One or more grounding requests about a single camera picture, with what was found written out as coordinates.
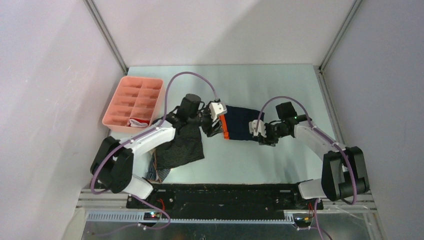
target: navy blue cloth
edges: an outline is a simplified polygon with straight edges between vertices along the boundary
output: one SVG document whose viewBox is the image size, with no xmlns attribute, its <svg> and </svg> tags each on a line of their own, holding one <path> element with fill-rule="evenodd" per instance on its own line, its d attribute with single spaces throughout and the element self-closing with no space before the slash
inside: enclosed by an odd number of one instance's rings
<svg viewBox="0 0 424 240">
<path fill-rule="evenodd" d="M 245 141 L 258 141 L 258 137 L 254 137 L 249 132 L 249 123 L 253 120 L 257 120 L 259 116 L 258 110 L 237 107 L 237 106 L 226 106 L 227 113 L 224 115 L 226 128 L 229 133 L 230 140 L 245 140 Z M 260 116 L 260 119 L 264 120 L 264 113 Z"/>
</svg>

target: gray wall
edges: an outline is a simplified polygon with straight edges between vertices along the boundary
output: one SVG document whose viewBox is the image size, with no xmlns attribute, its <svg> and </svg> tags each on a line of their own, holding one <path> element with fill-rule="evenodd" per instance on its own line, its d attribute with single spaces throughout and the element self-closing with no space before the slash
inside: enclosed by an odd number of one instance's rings
<svg viewBox="0 0 424 240">
<path fill-rule="evenodd" d="M 60 239 L 122 72 L 82 0 L 0 9 L 0 239 Z"/>
<path fill-rule="evenodd" d="M 422 239 L 424 1 L 364 1 L 324 77 L 389 239 Z"/>
</svg>

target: orange object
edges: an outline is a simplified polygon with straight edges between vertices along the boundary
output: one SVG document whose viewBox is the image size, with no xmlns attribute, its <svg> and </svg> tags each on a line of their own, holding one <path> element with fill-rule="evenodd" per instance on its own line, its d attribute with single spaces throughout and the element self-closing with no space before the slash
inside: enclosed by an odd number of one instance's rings
<svg viewBox="0 0 424 240">
<path fill-rule="evenodd" d="M 224 138 L 229 140 L 230 133 L 228 132 L 228 129 L 227 129 L 227 122 L 225 121 L 225 115 L 219 116 L 219 119 L 221 120 L 221 123 L 222 123 L 222 131 L 224 133 Z"/>
<path fill-rule="evenodd" d="M 164 100 L 164 81 L 159 78 L 124 76 L 101 121 L 110 130 L 134 134 L 149 127 L 158 117 Z M 146 127 L 130 126 L 130 119 Z"/>
</svg>

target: orange trim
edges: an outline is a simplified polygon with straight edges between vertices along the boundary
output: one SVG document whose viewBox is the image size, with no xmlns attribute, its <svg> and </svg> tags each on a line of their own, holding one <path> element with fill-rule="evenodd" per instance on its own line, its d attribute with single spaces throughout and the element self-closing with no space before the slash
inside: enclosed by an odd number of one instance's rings
<svg viewBox="0 0 424 240">
<path fill-rule="evenodd" d="M 227 129 L 227 122 L 225 120 L 225 115 L 219 116 L 219 119 L 222 122 L 222 130 L 224 131 L 224 138 L 229 140 L 230 139 L 230 133 L 228 132 L 228 129 Z"/>
</svg>

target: white wall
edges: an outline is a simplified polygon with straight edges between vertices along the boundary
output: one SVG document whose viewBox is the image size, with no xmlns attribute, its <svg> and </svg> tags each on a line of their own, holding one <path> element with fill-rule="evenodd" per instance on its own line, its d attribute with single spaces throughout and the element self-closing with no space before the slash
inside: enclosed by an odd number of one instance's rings
<svg viewBox="0 0 424 240">
<path fill-rule="evenodd" d="M 354 0 L 96 0 L 128 66 L 319 65 Z"/>
<path fill-rule="evenodd" d="M 424 2 L 364 1 L 324 77 L 391 240 L 423 238 Z"/>
<path fill-rule="evenodd" d="M 122 73 L 82 0 L 0 9 L 0 239 L 60 239 Z"/>
</svg>

